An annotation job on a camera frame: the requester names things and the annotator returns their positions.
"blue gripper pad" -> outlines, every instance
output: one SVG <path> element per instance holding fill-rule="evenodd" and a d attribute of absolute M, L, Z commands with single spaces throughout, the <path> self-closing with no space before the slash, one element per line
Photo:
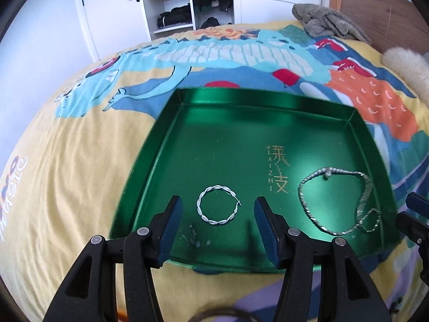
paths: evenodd
<path fill-rule="evenodd" d="M 262 207 L 259 199 L 256 199 L 255 206 L 255 220 L 258 225 L 259 234 L 261 235 L 262 243 L 264 244 L 265 253 L 269 261 L 277 268 L 280 265 L 280 258 L 278 256 L 278 239 L 274 230 L 268 221 L 267 215 Z"/>
<path fill-rule="evenodd" d="M 182 219 L 183 203 L 180 197 L 174 205 L 174 208 L 170 214 L 170 218 L 162 232 L 160 237 L 160 248 L 157 256 L 157 262 L 160 266 L 170 257 L 171 248 L 173 247 L 174 239 L 179 230 L 180 220 Z"/>
<path fill-rule="evenodd" d="M 417 195 L 415 192 L 408 194 L 405 200 L 407 207 L 423 217 L 429 219 L 429 201 Z"/>

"bed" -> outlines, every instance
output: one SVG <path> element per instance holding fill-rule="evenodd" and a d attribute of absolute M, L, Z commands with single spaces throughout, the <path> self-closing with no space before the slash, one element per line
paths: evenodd
<path fill-rule="evenodd" d="M 352 17 L 380 53 L 397 46 L 429 52 L 429 27 L 410 1 L 330 0 L 330 7 Z"/>
<path fill-rule="evenodd" d="M 225 25 L 139 45 L 67 81 L 28 126 L 1 176 L 0 275 L 25 316 L 41 321 L 88 240 L 108 237 L 134 160 L 175 88 L 276 90 L 355 106 L 383 158 L 398 210 L 411 191 L 427 197 L 429 109 L 381 65 L 376 49 L 383 46 L 312 39 L 297 21 Z M 395 321 L 407 320 L 427 292 L 416 248 L 404 239 L 363 265 Z M 120 266 L 117 272 L 125 321 Z M 280 274 L 202 275 L 170 263 L 153 276 L 167 322 L 233 304 L 271 321 L 282 286 Z M 315 273 L 313 322 L 319 294 Z"/>

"orange pattern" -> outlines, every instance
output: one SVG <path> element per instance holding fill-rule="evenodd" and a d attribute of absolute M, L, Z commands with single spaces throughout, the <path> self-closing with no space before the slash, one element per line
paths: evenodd
<path fill-rule="evenodd" d="M 221 38 L 221 37 L 227 37 L 230 40 L 237 40 L 242 35 L 246 36 L 248 38 L 256 38 L 255 34 L 248 33 L 250 30 L 247 29 L 225 29 L 225 30 L 218 30 L 216 27 L 208 27 L 206 29 L 199 29 L 197 31 L 194 31 L 195 36 L 205 35 L 208 37 L 215 37 L 215 38 Z"/>
<path fill-rule="evenodd" d="M 128 322 L 128 316 L 126 311 L 118 311 L 117 312 L 117 320 L 118 322 Z"/>
<path fill-rule="evenodd" d="M 385 123 L 392 136 L 403 142 L 417 133 L 414 114 L 387 81 L 359 75 L 354 69 L 330 73 L 332 79 L 326 86 L 348 96 L 365 121 Z"/>

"small silver ring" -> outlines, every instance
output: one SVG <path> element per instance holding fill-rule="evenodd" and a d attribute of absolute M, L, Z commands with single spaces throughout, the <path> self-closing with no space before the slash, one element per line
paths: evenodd
<path fill-rule="evenodd" d="M 232 214 L 224 220 L 220 220 L 220 221 L 216 221 L 216 220 L 211 220 L 208 219 L 201 211 L 201 200 L 203 199 L 203 197 L 205 196 L 205 194 L 207 192 L 210 192 L 212 190 L 223 190 L 227 193 L 229 193 L 234 199 L 237 200 L 237 203 L 235 204 L 235 209 L 234 212 L 232 212 Z M 239 205 L 241 206 L 241 203 L 239 201 L 239 199 L 237 199 L 237 196 L 235 194 L 234 191 L 232 191 L 230 188 L 228 188 L 227 186 L 222 186 L 222 185 L 213 185 L 213 186 L 209 186 L 208 188 L 206 188 L 203 192 L 201 192 L 199 194 L 198 200 L 197 200 L 197 212 L 199 214 L 199 216 L 201 217 L 202 220 L 204 220 L 205 222 L 211 224 L 211 225 L 224 225 L 226 223 L 228 223 L 228 221 L 231 221 L 234 219 L 235 214 L 237 214 L 237 211 L 239 209 Z"/>

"metal screw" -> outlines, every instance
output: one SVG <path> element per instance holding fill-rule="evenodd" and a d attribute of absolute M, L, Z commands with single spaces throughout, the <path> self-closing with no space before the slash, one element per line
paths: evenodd
<path fill-rule="evenodd" d="M 342 238 L 342 237 L 336 237 L 335 238 L 335 243 L 337 244 L 337 245 L 339 245 L 339 246 L 345 246 L 346 245 L 346 240 L 344 239 L 344 238 Z"/>
<path fill-rule="evenodd" d="M 102 241 L 102 238 L 100 235 L 95 235 L 91 238 L 91 243 L 93 245 L 98 245 Z"/>
<path fill-rule="evenodd" d="M 291 236 L 299 236 L 299 234 L 301 233 L 301 231 L 299 231 L 299 229 L 297 228 L 289 228 L 289 230 L 287 231 L 287 233 Z"/>
<path fill-rule="evenodd" d="M 137 235 L 140 236 L 145 236 L 149 233 L 149 229 L 148 228 L 140 228 L 137 230 Z"/>

